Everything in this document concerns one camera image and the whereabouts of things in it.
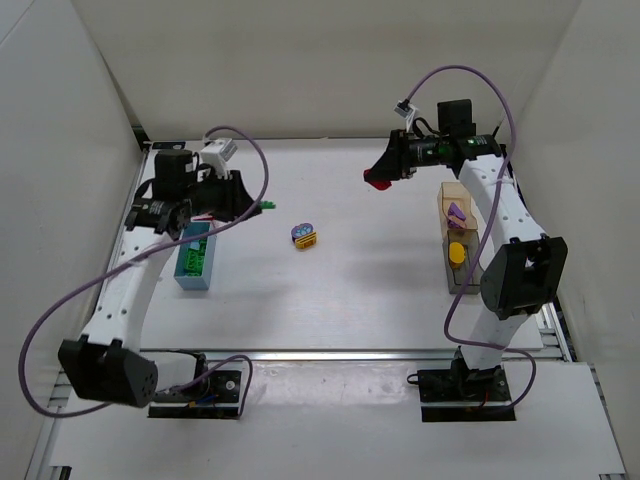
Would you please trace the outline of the purple lego piece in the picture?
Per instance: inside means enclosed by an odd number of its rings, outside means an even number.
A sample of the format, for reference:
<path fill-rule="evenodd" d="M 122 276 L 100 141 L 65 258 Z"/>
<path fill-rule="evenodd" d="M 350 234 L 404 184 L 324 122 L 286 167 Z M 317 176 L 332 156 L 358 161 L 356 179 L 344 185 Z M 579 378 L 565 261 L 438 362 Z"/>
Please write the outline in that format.
<path fill-rule="evenodd" d="M 466 229 L 466 216 L 458 216 L 456 213 L 447 215 L 447 225 L 449 229 Z"/>

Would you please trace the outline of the yellow purple green lego stack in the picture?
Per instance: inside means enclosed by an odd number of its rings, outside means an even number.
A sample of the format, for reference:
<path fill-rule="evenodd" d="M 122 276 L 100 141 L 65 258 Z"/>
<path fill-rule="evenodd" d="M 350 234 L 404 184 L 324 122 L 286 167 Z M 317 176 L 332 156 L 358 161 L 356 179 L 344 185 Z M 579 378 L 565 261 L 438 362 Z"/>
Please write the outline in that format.
<path fill-rule="evenodd" d="M 301 223 L 294 226 L 290 235 L 298 250 L 306 250 L 317 243 L 317 232 L 311 223 Z"/>

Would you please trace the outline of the purple lego plate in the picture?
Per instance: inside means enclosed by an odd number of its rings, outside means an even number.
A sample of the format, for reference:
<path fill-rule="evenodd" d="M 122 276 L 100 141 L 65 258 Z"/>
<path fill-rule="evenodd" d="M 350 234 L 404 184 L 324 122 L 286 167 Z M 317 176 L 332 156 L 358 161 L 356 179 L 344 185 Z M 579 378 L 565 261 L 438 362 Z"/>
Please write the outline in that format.
<path fill-rule="evenodd" d="M 452 202 L 449 205 L 448 215 L 456 216 L 457 218 L 460 218 L 462 220 L 464 220 L 466 218 L 466 215 L 465 215 L 464 211 L 454 202 Z"/>

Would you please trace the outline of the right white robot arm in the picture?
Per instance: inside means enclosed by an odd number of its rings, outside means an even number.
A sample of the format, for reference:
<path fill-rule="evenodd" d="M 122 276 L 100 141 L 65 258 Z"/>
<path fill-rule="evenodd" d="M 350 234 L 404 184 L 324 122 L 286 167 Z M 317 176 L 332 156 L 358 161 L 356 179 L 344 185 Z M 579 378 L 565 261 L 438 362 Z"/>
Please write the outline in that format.
<path fill-rule="evenodd" d="M 480 277 L 484 307 L 460 355 L 471 377 L 498 367 L 520 326 L 556 295 L 568 247 L 533 219 L 506 170 L 503 149 L 478 134 L 470 100 L 438 105 L 439 131 L 391 131 L 386 150 L 363 174 L 379 190 L 420 167 L 445 166 L 470 193 L 491 236 L 494 257 Z"/>

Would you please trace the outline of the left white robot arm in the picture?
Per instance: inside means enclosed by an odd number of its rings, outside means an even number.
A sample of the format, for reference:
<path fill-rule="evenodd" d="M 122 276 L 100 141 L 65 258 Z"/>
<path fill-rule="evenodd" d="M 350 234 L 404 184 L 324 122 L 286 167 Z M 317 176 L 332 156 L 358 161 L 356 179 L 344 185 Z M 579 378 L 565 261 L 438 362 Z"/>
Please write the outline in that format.
<path fill-rule="evenodd" d="M 240 171 L 227 165 L 236 150 L 233 140 L 218 139 L 199 152 L 156 152 L 154 175 L 137 188 L 125 219 L 116 273 L 80 337 L 58 351 L 78 397 L 138 408 L 151 402 L 159 376 L 140 353 L 142 328 L 177 241 L 195 217 L 231 223 L 261 212 Z"/>

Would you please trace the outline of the red curved lego brick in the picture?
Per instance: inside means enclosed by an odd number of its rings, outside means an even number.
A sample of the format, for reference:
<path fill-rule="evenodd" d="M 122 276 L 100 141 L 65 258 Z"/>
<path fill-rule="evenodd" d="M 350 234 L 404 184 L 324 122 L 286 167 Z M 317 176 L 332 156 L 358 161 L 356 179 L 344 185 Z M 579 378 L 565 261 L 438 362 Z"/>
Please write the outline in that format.
<path fill-rule="evenodd" d="M 382 180 L 382 181 L 379 181 L 379 180 L 371 180 L 371 179 L 369 178 L 369 173 L 370 173 L 370 170 L 369 170 L 369 169 L 366 169 L 366 170 L 363 172 L 363 179 L 364 179 L 364 181 L 365 181 L 366 183 L 368 183 L 369 185 L 371 185 L 372 187 L 374 187 L 376 190 L 379 190 L 379 191 L 385 191 L 385 190 L 389 189 L 389 188 L 392 186 L 392 182 L 391 182 L 391 181 L 388 181 L 388 180 Z"/>

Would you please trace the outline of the yellow round lego brick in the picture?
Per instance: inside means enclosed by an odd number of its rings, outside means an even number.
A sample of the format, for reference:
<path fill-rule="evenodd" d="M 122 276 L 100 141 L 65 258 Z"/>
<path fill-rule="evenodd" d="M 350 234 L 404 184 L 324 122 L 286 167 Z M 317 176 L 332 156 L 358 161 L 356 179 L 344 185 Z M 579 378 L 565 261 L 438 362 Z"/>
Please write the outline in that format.
<path fill-rule="evenodd" d="M 448 247 L 448 259 L 453 268 L 459 268 L 466 260 L 465 246 L 460 242 L 451 242 Z"/>

